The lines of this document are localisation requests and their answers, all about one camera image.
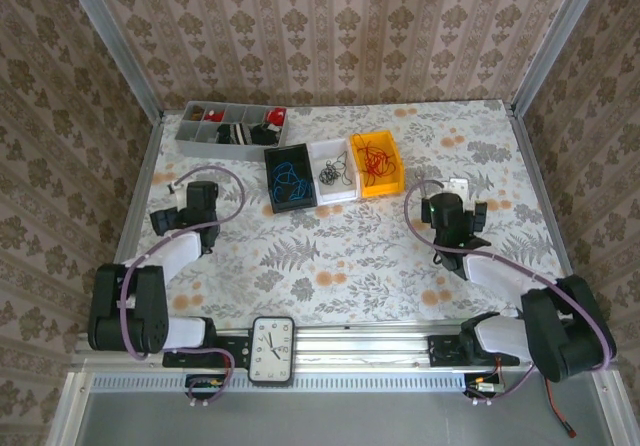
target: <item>floral tablecloth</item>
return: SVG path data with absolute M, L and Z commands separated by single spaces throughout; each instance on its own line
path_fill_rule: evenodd
M 560 275 L 547 227 L 500 101 L 291 108 L 287 144 L 391 130 L 403 158 L 407 188 L 427 178 L 467 178 L 473 199 L 487 201 L 480 234 L 506 256 Z M 466 318 L 509 308 L 490 290 L 432 264 L 433 251 L 404 223 L 404 195 L 273 215 L 264 164 L 184 157 L 174 141 L 180 115 L 164 132 L 147 213 L 174 206 L 167 183 L 204 164 L 233 170 L 248 190 L 242 213 L 224 224 L 213 254 L 183 269 L 167 287 L 170 313 L 206 315 L 220 328 L 248 327 L 258 315 L 290 315 L 300 325 Z M 239 190 L 223 174 L 218 216 L 238 206 Z M 419 221 L 418 198 L 414 225 Z M 148 215 L 138 253 L 158 238 Z

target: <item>blue cable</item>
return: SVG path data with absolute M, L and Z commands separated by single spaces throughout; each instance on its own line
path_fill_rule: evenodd
M 290 162 L 280 163 L 273 169 L 274 177 L 273 200 L 280 203 L 280 197 L 284 190 L 282 186 L 293 186 L 293 191 L 289 194 L 287 201 L 299 201 L 311 195 L 311 184 L 305 179 L 298 178 L 298 175 Z

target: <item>black bin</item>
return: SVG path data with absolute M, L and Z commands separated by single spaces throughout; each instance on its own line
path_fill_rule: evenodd
M 306 144 L 264 150 L 271 209 L 275 213 L 316 206 Z

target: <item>gray floor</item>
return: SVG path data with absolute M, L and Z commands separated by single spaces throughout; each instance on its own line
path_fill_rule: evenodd
M 207 408 L 184 395 L 92 394 L 79 445 L 415 446 L 612 444 L 589 377 L 555 385 L 570 440 L 540 376 L 513 397 L 472 406 L 459 394 L 230 393 Z

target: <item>patterned wallpaper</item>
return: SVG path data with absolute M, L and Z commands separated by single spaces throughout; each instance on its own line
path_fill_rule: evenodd
M 562 0 L 106 0 L 166 109 L 510 101 Z
M 44 444 L 149 129 L 77 0 L 0 0 L 0 444 Z
M 640 414 L 640 0 L 591 0 L 525 118 Z

